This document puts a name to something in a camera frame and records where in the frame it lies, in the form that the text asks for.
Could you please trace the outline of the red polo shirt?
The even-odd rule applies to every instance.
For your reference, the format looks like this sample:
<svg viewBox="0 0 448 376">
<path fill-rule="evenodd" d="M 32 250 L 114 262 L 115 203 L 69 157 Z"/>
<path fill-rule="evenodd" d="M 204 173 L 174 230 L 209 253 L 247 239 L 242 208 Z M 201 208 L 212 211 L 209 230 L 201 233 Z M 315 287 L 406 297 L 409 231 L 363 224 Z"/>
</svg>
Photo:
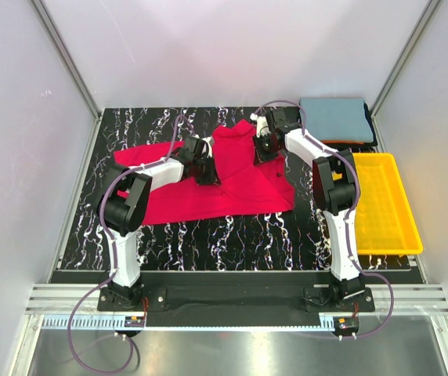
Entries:
<svg viewBox="0 0 448 376">
<path fill-rule="evenodd" d="M 219 186 L 201 186 L 195 179 L 168 184 L 149 195 L 144 225 L 213 219 L 227 215 L 261 215 L 294 208 L 294 188 L 285 178 L 284 157 L 254 164 L 255 127 L 239 121 L 213 133 L 213 154 Z"/>
</svg>

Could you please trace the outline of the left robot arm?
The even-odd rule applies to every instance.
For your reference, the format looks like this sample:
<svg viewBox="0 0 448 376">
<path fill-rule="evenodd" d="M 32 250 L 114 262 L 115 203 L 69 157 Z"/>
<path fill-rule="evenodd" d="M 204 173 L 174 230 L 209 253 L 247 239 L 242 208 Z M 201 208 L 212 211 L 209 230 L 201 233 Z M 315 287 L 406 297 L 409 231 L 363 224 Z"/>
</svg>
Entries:
<svg viewBox="0 0 448 376">
<path fill-rule="evenodd" d="M 114 164 L 110 168 L 96 204 L 110 253 L 109 276 L 100 284 L 103 302 L 126 309 L 146 303 L 136 265 L 136 237 L 146 217 L 150 193 L 185 179 L 194 179 L 201 186 L 220 184 L 214 143 L 211 136 L 188 136 L 181 147 L 171 143 L 157 161 L 133 166 Z"/>
</svg>

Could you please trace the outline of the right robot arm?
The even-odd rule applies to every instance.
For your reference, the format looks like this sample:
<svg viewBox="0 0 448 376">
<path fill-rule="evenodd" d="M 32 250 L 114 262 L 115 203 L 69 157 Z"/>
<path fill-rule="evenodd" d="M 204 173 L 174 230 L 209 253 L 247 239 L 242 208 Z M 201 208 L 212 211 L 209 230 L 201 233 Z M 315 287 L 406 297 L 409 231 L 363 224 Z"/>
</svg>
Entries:
<svg viewBox="0 0 448 376">
<path fill-rule="evenodd" d="M 252 137 L 257 165 L 272 161 L 280 151 L 296 155 L 312 170 L 313 199 L 327 221 L 331 241 L 331 282 L 307 302 L 338 305 L 364 293 L 365 284 L 356 255 L 356 206 L 361 189 L 350 150 L 338 151 L 291 120 L 283 109 L 258 108 L 250 116 L 256 128 Z"/>
</svg>

